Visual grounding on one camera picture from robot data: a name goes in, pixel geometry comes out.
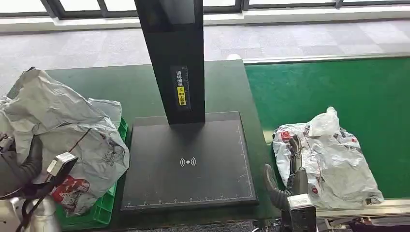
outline white plastic bag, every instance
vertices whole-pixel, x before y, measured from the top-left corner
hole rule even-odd
[[[274,132],[272,148],[283,183],[289,177],[289,139],[302,143],[309,196],[317,207],[358,208],[384,200],[362,154],[357,138],[339,126],[337,112],[329,107],[308,123],[282,125]]]
[[[79,159],[70,175],[52,193],[70,215],[84,213],[129,166],[128,148],[104,112],[118,121],[120,103],[92,100],[99,104],[95,107],[71,88],[36,69],[20,76],[15,91],[14,99],[0,101],[0,128],[11,128],[20,162],[29,153],[33,135],[40,135],[43,170],[35,183],[44,182],[52,159],[69,151],[91,128],[71,152]]]

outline black scanning platform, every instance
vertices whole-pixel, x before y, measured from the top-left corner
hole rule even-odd
[[[258,202],[239,113],[210,113],[205,121],[135,120],[121,210]]]

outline black stand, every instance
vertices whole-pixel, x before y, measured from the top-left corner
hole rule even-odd
[[[257,203],[238,112],[205,115],[202,0],[136,0],[167,117],[137,118],[121,210]]]

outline black label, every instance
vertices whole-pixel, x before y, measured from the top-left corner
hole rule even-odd
[[[190,84],[187,66],[171,66],[171,75],[175,88],[175,100],[179,110],[190,110]]]

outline yellow label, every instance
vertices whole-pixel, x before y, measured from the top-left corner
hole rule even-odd
[[[176,92],[178,93],[179,105],[187,105],[187,102],[185,100],[185,88],[177,87]]]

